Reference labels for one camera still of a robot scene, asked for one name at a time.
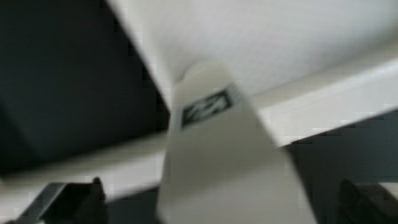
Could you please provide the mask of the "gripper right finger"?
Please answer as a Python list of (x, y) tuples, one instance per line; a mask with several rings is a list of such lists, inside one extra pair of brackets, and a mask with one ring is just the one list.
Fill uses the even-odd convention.
[(342, 181), (337, 224), (398, 224), (398, 198), (377, 183)]

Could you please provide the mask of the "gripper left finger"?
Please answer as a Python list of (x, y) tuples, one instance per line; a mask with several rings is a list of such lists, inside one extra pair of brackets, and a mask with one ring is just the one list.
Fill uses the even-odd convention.
[(109, 224), (102, 179), (52, 182), (17, 218), (17, 224)]

